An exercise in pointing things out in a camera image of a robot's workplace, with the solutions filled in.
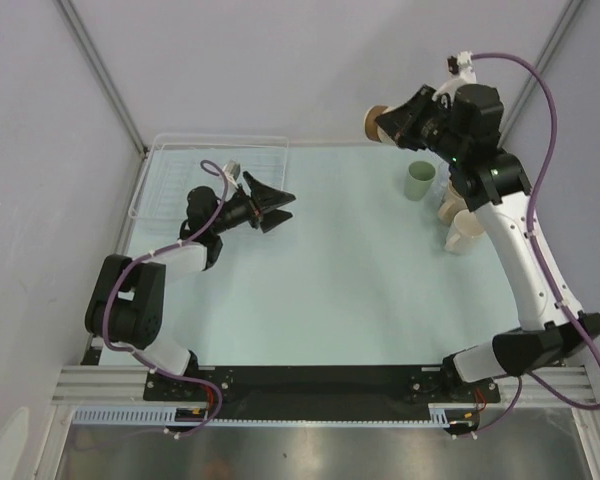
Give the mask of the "light green cup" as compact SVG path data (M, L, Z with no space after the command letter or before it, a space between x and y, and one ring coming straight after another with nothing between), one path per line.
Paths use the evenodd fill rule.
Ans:
M404 193L410 201L422 200L436 176L436 168L427 161L414 161L407 170Z

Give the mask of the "clear glass cup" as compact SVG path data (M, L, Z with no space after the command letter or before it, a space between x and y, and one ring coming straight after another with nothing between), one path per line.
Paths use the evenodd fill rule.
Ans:
M434 201L442 200L447 187L450 183L450 167L446 163L440 163L436 170L433 183L431 185L431 198Z

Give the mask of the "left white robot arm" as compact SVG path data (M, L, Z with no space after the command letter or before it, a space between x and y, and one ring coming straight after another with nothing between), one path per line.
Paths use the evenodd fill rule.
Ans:
M162 333L168 283L211 269L221 254L221 235L243 224L267 233L293 214L284 206L296 196L231 167L217 171L223 181L218 196L209 186L187 194L186 218L176 242L133 259L112 254L103 261L85 314L85 328L107 348L127 352L151 370L167 376L177 398L194 397L201 387L197 356Z

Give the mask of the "beige patterned mug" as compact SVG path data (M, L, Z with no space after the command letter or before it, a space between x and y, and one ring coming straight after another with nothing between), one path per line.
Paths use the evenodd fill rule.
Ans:
M438 219L444 225L450 226L455 216L459 212L467 209L468 207L464 198L456 191L451 183L448 183L442 203L437 211Z

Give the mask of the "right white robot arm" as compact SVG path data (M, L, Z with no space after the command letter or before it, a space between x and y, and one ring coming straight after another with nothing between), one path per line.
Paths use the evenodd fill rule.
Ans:
M565 360L600 335L600 314L586 313L559 276L518 158L499 147L504 111L498 91L466 84L438 96L424 85L398 107L375 106L368 139L429 150L449 165L450 180L491 240L514 295L519 326L446 357L441 388L464 401L479 381L519 377Z

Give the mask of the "white ceramic mug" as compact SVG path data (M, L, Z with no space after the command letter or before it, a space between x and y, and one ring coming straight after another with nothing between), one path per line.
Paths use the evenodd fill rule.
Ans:
M477 216L468 210L462 210L450 225L444 249L456 255L467 254L484 235L485 229Z

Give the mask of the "brown beige cup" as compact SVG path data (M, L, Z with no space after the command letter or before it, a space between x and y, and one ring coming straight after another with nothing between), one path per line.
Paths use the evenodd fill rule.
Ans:
M381 115L395 110L395 107L375 105L369 108L364 117L364 133L368 140L376 143L394 145L395 142L382 130L376 120Z

